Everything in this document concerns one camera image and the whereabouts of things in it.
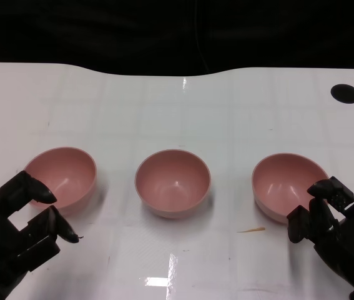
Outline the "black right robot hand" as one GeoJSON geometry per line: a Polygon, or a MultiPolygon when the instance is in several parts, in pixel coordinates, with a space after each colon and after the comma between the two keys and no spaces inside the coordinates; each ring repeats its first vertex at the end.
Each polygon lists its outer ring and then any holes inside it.
{"type": "Polygon", "coordinates": [[[354,193],[334,176],[307,192],[309,207],[299,205],[287,216],[288,238],[310,240],[323,262],[354,287],[354,193]]]}

